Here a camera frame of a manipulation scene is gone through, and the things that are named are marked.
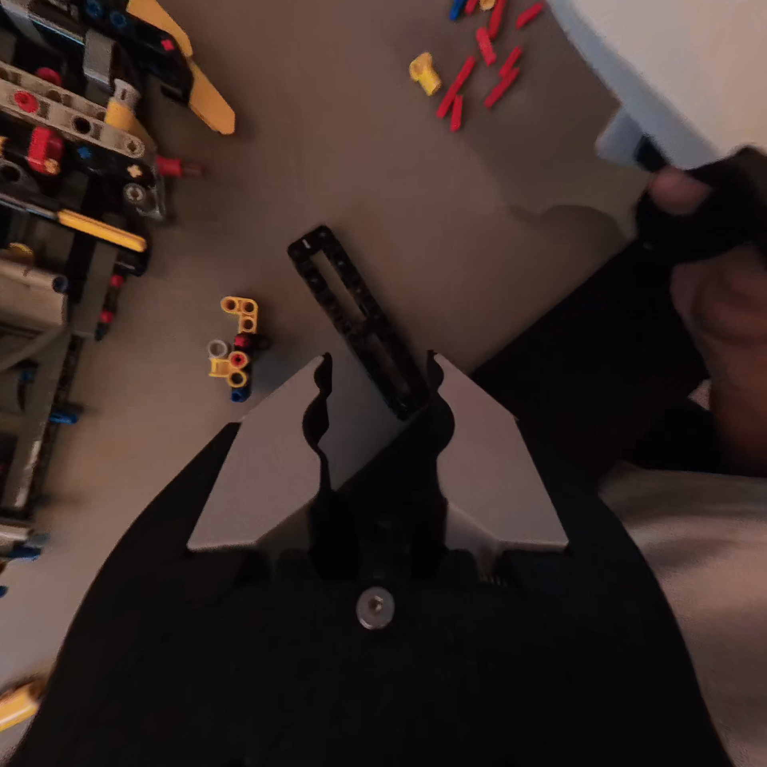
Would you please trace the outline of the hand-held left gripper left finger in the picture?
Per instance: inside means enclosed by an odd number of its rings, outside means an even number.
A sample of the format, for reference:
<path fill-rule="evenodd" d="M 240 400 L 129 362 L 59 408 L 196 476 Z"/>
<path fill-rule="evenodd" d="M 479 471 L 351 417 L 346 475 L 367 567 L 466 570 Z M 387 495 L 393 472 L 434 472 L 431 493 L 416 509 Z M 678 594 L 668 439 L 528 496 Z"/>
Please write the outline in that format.
<path fill-rule="evenodd" d="M 311 511 L 330 487 L 320 443 L 332 369 L 330 354 L 317 356 L 242 419 L 188 550 L 311 547 Z"/>

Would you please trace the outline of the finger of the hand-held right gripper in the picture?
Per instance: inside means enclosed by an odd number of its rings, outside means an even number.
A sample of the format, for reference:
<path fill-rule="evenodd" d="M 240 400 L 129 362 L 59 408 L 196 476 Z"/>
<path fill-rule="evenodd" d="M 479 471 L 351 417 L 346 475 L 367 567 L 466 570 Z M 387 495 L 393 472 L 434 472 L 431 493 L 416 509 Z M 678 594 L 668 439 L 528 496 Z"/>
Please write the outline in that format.
<path fill-rule="evenodd" d="M 641 139 L 692 170 L 766 151 L 765 1 L 552 1 L 570 43 L 618 101 L 601 159 L 638 164 Z"/>

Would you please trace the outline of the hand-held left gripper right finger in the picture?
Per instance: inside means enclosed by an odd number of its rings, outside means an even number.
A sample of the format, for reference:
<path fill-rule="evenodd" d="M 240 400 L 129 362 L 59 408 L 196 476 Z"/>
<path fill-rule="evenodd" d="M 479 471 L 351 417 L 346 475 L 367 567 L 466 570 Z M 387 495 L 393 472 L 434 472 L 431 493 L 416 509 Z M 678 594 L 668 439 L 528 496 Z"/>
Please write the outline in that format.
<path fill-rule="evenodd" d="M 516 418 L 442 354 L 428 360 L 440 437 L 444 542 L 465 551 L 564 551 L 568 536 Z"/>

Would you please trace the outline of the black lego beam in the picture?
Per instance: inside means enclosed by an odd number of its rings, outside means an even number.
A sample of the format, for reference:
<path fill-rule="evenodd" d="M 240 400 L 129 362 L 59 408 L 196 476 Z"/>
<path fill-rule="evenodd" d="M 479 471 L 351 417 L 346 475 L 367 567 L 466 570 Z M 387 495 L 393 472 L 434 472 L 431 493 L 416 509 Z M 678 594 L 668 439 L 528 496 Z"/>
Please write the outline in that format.
<path fill-rule="evenodd" d="M 248 370 L 249 382 L 245 387 L 250 387 L 252 384 L 252 372 L 253 372 L 254 362 L 258 359 L 261 352 L 265 352 L 266 350 L 269 350 L 271 346 L 272 346 L 272 339 L 269 336 L 265 334 L 257 333 L 256 335 L 253 335 L 252 347 L 249 350 L 247 351 L 236 350 L 234 348 L 234 351 L 242 351 L 246 353 L 251 359 L 251 364 Z"/>

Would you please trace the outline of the pile of red blue pins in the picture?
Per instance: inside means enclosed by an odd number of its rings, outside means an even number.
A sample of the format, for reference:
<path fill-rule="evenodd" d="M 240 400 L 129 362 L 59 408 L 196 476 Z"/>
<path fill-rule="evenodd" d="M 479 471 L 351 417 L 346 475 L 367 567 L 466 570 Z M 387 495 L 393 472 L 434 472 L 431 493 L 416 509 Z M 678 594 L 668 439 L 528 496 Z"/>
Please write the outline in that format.
<path fill-rule="evenodd" d="M 454 1 L 449 2 L 447 20 L 467 29 L 465 56 L 460 65 L 445 70 L 432 52 L 419 53 L 408 66 L 409 79 L 434 100 L 437 120 L 452 134 L 463 129 L 466 101 L 475 73 L 487 88 L 479 106 L 491 112 L 520 80 L 526 63 L 523 42 L 526 31 L 548 11 L 549 2 Z"/>

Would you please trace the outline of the lego car model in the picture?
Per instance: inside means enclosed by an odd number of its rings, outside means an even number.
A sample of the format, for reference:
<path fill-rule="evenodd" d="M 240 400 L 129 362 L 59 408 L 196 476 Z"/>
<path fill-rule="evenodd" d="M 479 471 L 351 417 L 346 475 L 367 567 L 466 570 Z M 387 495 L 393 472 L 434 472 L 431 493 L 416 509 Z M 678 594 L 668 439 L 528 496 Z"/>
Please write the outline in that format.
<path fill-rule="evenodd" d="M 83 347 L 152 256 L 167 181 L 199 176 L 147 129 L 155 85 L 221 135 L 235 112 L 155 1 L 2 1 L 2 569 L 35 560 L 34 517 Z"/>

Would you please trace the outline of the person's right forearm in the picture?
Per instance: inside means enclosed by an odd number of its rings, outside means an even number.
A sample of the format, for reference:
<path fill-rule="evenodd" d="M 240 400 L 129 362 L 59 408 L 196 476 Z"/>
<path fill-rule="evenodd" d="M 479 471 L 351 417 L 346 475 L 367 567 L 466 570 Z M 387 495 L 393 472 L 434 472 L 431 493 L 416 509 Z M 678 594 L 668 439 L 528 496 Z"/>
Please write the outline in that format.
<path fill-rule="evenodd" d="M 711 380 L 713 415 L 723 463 L 734 474 L 766 477 L 765 380 Z"/>

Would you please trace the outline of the person's right hand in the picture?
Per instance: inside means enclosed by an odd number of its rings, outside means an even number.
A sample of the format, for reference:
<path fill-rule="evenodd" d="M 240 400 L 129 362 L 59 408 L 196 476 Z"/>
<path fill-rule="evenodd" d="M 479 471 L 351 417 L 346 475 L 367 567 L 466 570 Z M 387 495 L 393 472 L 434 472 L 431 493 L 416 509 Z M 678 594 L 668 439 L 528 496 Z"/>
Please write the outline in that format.
<path fill-rule="evenodd" d="M 677 265 L 670 295 L 716 389 L 766 390 L 765 254 L 739 245 Z"/>

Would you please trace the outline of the black perforated chair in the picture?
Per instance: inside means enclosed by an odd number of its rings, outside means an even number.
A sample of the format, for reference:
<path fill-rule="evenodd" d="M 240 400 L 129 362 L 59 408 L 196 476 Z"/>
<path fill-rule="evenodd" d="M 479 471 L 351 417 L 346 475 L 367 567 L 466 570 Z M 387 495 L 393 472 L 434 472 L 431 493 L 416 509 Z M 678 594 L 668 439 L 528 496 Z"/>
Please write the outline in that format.
<path fill-rule="evenodd" d="M 708 372 L 670 297 L 674 266 L 630 244 L 472 374 L 589 484 L 624 461 L 724 468 L 713 416 L 690 398 Z"/>

